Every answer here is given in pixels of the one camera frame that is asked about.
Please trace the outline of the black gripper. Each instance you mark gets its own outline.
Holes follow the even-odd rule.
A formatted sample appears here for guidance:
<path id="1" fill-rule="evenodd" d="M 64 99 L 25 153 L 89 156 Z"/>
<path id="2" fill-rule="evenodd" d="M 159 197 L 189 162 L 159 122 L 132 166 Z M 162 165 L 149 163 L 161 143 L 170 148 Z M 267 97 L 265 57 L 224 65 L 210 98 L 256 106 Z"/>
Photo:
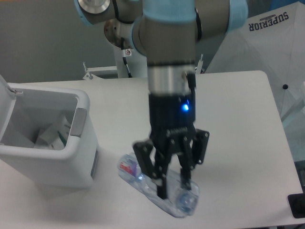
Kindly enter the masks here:
<path id="1" fill-rule="evenodd" d="M 157 186 L 157 196 L 167 199 L 167 171 L 172 155 L 179 153 L 181 187 L 191 190 L 191 171 L 203 163 L 210 133 L 195 130 L 193 125 L 195 93 L 149 94 L 149 109 L 151 140 L 135 142 L 132 147 L 141 171 Z"/>

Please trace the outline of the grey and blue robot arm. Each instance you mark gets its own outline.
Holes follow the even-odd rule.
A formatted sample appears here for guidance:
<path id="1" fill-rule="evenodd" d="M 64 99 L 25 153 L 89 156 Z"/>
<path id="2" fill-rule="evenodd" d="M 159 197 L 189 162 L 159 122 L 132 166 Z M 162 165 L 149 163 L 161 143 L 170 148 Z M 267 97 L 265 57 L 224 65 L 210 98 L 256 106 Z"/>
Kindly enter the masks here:
<path id="1" fill-rule="evenodd" d="M 84 23 L 115 20 L 131 27 L 121 48 L 147 60 L 151 133 L 133 145 L 142 172 L 167 198 L 167 170 L 173 155 L 181 165 L 181 186 L 191 189 L 191 171 L 203 162 L 208 133 L 194 127 L 195 44 L 242 27 L 245 0 L 77 0 Z"/>

